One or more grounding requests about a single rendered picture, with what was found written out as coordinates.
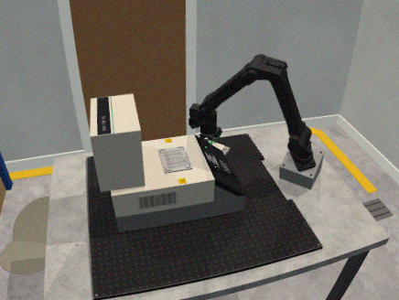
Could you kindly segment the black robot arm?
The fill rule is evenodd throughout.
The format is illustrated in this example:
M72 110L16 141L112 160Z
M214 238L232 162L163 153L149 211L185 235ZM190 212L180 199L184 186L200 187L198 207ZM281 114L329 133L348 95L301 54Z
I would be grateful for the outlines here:
M204 101L206 100L205 102L191 105L189 108L189 125L191 129L200 127L201 133L208 134L208 125L206 123L212 125L217 122L217 111L215 109L246 85L249 86L256 80L269 80L286 120L290 135L287 148L294 160L297 171L301 172L316 167L311 141L309 141L312 132L304 124L305 122L302 122L286 69L287 64L285 61L273 59L264 54L256 55L251 63L247 63L229 81L207 95L204 99Z

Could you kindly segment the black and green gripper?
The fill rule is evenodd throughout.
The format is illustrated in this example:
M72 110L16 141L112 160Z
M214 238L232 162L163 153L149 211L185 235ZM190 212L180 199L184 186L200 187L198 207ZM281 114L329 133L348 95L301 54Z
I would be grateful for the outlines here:
M213 123L212 125L209 125L208 123L206 123L208 125L208 134L203 134L200 133L199 134L199 138L203 139L204 141L208 142L209 144L212 145L212 142L217 143L218 139L220 138L221 134L222 134L222 130L220 127L217 127L217 122ZM208 138L204 139L205 137ZM216 138L216 140L214 141L214 138ZM211 140L212 142L209 142L209 140Z

